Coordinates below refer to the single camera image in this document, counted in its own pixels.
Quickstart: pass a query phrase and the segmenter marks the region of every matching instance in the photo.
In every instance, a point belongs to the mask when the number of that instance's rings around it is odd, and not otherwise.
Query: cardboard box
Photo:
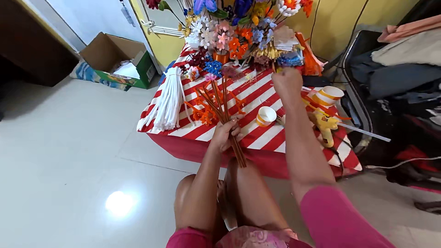
[[[144,43],[100,32],[80,55],[103,80],[146,89],[156,74],[156,68],[146,51]],[[124,60],[132,60],[139,79],[113,73]]]

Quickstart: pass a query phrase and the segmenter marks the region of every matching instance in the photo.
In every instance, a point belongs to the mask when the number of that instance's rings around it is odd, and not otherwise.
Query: white tiled floor
[[[16,86],[0,101],[0,247],[164,247],[175,228],[176,186],[199,164],[135,132],[156,88],[123,92],[72,79],[53,88]],[[289,182],[266,181],[290,226],[311,243]],[[440,247],[441,216],[413,207],[413,200],[439,195],[373,174],[341,187],[398,247]],[[105,208],[115,191],[135,201],[124,218]]]

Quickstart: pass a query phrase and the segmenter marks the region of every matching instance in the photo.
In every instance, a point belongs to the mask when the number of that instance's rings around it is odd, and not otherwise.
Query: white door
[[[147,42],[136,15],[133,12],[129,0],[123,0],[124,6],[127,8],[129,16],[133,19],[134,27],[126,19],[120,0],[25,0],[31,2],[40,12],[48,19],[53,26],[68,26],[76,36],[88,45],[93,38],[99,33],[107,33],[115,36],[124,37],[134,41],[143,42],[147,51],[152,57],[153,63],[159,73],[162,73],[153,52]],[[48,4],[50,9],[40,7],[39,5]],[[64,23],[60,23],[53,17],[56,13]]]

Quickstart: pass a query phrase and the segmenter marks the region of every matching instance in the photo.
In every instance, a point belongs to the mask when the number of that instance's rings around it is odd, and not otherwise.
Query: paper cup
[[[264,106],[257,113],[256,122],[261,127],[268,127],[277,118],[276,111],[270,107]]]
[[[325,86],[312,96],[312,100],[322,106],[332,106],[338,99],[342,98],[342,96],[344,96],[344,92],[339,88]]]

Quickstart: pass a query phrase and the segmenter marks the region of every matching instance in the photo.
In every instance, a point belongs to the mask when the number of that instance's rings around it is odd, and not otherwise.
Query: pink sleeve
[[[168,240],[166,248],[212,248],[212,246],[206,234],[187,227],[177,230]]]
[[[385,237],[333,186],[318,186],[306,193],[300,211],[317,248],[393,248]]]

